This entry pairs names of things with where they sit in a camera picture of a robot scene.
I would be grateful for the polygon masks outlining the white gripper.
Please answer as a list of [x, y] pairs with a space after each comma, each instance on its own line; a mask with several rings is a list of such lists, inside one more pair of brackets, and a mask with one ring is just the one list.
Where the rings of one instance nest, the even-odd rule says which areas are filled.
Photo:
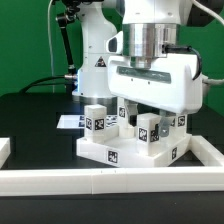
[[162, 109], [159, 136], [167, 137], [174, 113], [192, 114], [202, 106], [202, 77], [194, 79], [196, 70], [197, 58], [192, 54], [168, 54], [155, 59], [150, 69], [132, 68], [127, 57], [111, 56], [108, 85], [113, 95], [128, 99], [125, 106], [132, 126], [137, 124], [137, 103]]

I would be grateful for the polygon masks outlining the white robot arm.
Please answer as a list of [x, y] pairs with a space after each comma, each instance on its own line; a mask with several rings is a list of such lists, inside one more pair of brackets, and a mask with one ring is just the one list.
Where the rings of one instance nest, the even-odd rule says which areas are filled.
[[177, 43], [178, 28], [197, 7], [224, 25], [201, 0], [62, 0], [67, 24], [79, 20], [83, 64], [69, 61], [77, 99], [121, 97], [172, 114], [202, 106], [202, 59]]

